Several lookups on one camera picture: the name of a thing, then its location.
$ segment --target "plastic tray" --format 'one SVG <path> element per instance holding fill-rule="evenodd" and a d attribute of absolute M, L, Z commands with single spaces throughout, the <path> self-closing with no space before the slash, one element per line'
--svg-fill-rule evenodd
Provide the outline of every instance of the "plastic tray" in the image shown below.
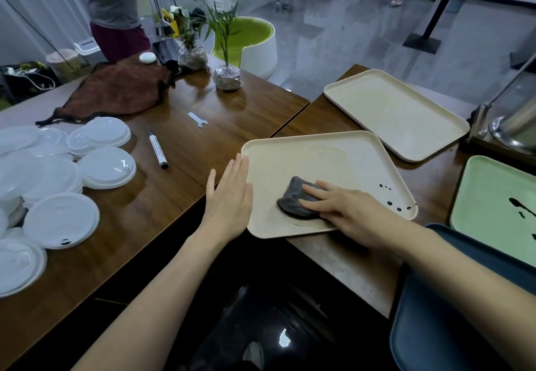
<path fill-rule="evenodd" d="M 279 210 L 277 199 L 293 176 L 359 189 L 409 220 L 417 206 L 381 141 L 367 131 L 337 132 L 249 141 L 242 154 L 250 159 L 253 212 L 248 230 L 269 239 L 326 232 L 325 220 L 300 220 Z"/>
<path fill-rule="evenodd" d="M 464 119 L 381 70 L 329 84 L 324 94 L 408 162 L 428 158 L 470 128 Z"/>
<path fill-rule="evenodd" d="M 454 247 L 530 293 L 536 269 L 445 225 L 427 226 Z M 393 358 L 403 371 L 510 370 L 472 325 L 412 270 L 391 328 Z"/>
<path fill-rule="evenodd" d="M 467 161 L 452 228 L 536 266 L 536 177 L 485 156 Z"/>

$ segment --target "green tray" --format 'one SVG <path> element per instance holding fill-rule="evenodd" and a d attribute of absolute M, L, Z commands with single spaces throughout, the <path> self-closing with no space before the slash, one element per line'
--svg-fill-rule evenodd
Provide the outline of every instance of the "green tray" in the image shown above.
<path fill-rule="evenodd" d="M 450 225 L 536 267 L 536 177 L 473 156 L 465 165 Z"/>

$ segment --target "wooden table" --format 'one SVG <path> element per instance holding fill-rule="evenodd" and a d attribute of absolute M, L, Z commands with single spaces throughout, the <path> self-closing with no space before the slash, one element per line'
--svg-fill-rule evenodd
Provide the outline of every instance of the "wooden table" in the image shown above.
<path fill-rule="evenodd" d="M 365 70 L 367 68 L 354 65 L 340 80 Z M 474 109 L 470 104 L 439 95 L 431 90 L 419 88 L 419 91 L 463 118 Z M 362 129 L 321 95 L 277 136 L 289 137 Z M 453 144 L 424 162 L 411 164 L 388 152 L 419 205 L 419 214 L 415 222 L 422 225 L 447 223 L 460 172 L 470 155 L 459 152 L 458 144 Z M 400 268 L 397 259 L 373 250 L 348 248 L 347 244 L 342 245 L 329 234 L 293 237 L 288 241 L 385 317 L 389 316 Z"/>
<path fill-rule="evenodd" d="M 211 65 L 217 64 L 211 58 Z M 62 86 L 0 113 L 0 127 L 34 123 L 63 105 L 78 82 Z M 137 174 L 114 190 L 85 191 L 98 205 L 97 231 L 83 244 L 48 251 L 43 276 L 28 289 L 0 299 L 0 370 L 7 368 L 77 305 L 156 238 L 205 194 L 206 178 L 218 178 L 228 161 L 252 139 L 275 135 L 309 102 L 242 71 L 242 89 L 217 91 L 212 76 L 197 72 L 170 89 L 165 103 L 125 119 L 126 144 Z M 209 124 L 202 129 L 193 111 Z M 61 125 L 68 131 L 73 126 Z M 157 135 L 169 162 L 163 170 L 149 142 Z"/>

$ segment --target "stainless steel container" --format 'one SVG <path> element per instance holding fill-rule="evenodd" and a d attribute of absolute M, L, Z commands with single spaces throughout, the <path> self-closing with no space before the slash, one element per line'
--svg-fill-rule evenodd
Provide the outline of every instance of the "stainless steel container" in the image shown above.
<path fill-rule="evenodd" d="M 536 155 L 536 96 L 489 124 L 489 132 L 515 151 Z"/>

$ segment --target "blue tray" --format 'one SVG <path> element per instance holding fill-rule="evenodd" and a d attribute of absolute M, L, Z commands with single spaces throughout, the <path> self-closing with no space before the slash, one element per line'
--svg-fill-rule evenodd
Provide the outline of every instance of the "blue tray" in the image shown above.
<path fill-rule="evenodd" d="M 440 224 L 427 225 L 462 253 L 536 295 L 536 268 Z M 511 370 L 449 303 L 409 270 L 390 336 L 403 371 Z"/>

